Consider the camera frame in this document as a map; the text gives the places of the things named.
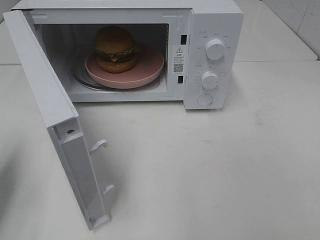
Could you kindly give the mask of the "round white door button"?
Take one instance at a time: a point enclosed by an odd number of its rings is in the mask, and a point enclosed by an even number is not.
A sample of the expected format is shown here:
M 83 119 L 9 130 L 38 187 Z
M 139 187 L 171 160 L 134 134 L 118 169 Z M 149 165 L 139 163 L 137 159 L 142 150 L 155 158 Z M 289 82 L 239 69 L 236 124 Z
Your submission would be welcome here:
M 199 96 L 197 102 L 203 107 L 208 107 L 212 104 L 213 97 L 210 94 L 202 94 L 201 96 Z

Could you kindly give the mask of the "pink round plate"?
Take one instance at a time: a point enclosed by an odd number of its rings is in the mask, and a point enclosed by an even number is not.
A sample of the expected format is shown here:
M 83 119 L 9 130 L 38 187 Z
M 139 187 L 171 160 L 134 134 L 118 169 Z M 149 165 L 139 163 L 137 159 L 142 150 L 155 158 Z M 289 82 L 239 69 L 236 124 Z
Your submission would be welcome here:
M 110 73 L 98 66 L 94 54 L 85 60 L 88 75 L 97 83 L 114 89 L 134 89 L 154 81 L 161 73 L 165 59 L 156 48 L 141 44 L 136 53 L 138 62 L 130 70 Z

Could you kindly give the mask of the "toy hamburger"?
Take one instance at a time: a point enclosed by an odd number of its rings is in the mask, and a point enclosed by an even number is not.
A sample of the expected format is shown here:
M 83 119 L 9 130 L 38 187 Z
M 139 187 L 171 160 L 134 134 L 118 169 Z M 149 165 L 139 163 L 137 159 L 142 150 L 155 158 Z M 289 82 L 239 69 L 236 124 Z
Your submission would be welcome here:
M 94 39 L 94 52 L 98 66 L 109 73 L 123 73 L 138 63 L 138 45 L 132 35 L 117 25 L 98 30 Z

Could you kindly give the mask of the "white microwave door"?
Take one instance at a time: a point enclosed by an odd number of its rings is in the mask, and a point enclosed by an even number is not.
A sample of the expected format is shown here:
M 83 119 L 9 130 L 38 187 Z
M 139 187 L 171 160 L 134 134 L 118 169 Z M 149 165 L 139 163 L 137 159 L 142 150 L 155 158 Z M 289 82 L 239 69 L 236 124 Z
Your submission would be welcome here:
M 91 155 L 100 147 L 107 147 L 107 141 L 102 139 L 87 146 L 79 114 L 36 38 L 31 15 L 13 10 L 3 16 L 87 227 L 97 228 L 110 220 L 103 196 L 115 186 L 99 189 Z

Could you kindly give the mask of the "lower white timer knob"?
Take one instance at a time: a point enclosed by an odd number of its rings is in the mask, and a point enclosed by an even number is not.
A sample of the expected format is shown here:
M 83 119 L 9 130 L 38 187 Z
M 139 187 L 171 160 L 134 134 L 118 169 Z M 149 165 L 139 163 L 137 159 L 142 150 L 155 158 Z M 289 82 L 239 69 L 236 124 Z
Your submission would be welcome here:
M 207 71 L 201 76 L 201 85 L 206 90 L 213 90 L 220 83 L 218 75 L 212 71 Z

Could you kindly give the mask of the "white warning label sticker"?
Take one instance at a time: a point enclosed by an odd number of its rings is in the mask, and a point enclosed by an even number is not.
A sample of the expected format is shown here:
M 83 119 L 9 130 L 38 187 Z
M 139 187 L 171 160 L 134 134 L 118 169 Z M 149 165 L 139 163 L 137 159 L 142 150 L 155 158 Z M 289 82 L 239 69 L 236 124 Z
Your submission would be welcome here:
M 185 45 L 174 45 L 172 47 L 172 72 L 173 74 L 183 74 L 187 59 L 187 49 Z

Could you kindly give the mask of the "upper white power knob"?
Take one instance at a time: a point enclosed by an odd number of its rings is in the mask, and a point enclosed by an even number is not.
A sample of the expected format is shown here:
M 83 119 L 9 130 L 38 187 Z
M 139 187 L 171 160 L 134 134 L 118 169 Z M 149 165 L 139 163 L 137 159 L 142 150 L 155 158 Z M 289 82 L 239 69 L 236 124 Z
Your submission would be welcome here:
M 226 44 L 220 37 L 214 37 L 205 44 L 205 53 L 210 60 L 219 60 L 225 55 Z

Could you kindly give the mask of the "white microwave oven body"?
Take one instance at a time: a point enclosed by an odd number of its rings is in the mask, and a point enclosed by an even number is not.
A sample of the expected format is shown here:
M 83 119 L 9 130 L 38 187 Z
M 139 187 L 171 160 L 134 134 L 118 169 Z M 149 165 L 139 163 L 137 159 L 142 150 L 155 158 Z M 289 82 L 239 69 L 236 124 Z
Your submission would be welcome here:
M 33 28 L 49 63 L 71 102 L 182 101 L 187 110 L 220 109 L 224 105 L 244 15 L 232 0 L 22 0 L 11 10 L 30 14 Z M 96 91 L 78 83 L 71 70 L 86 70 L 95 36 L 103 27 L 119 26 L 140 45 L 164 57 L 165 84 L 149 91 Z M 205 44 L 225 42 L 224 56 L 211 60 Z M 172 72 L 172 47 L 185 45 L 184 73 Z M 204 89 L 201 76 L 214 72 L 219 84 Z M 199 96 L 213 97 L 210 106 Z

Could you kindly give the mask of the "glass microwave turntable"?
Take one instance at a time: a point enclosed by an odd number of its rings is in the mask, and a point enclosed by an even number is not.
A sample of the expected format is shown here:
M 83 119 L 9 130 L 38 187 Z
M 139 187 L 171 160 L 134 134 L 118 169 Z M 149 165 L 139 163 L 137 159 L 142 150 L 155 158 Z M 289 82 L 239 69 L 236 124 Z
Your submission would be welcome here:
M 136 88 L 129 88 L 129 89 L 118 89 L 118 88 L 112 88 L 107 87 L 104 85 L 101 85 L 97 82 L 95 82 L 87 73 L 85 69 L 83 70 L 71 70 L 71 75 L 74 78 L 75 81 L 77 81 L 79 84 L 83 85 L 86 88 L 92 89 L 94 91 L 107 91 L 107 92 L 128 92 L 128 91 L 155 91 L 162 87 L 162 85 L 165 85 L 166 80 L 163 79 L 166 77 L 165 72 L 162 70 L 160 75 L 153 80 L 152 82 L 136 87 Z

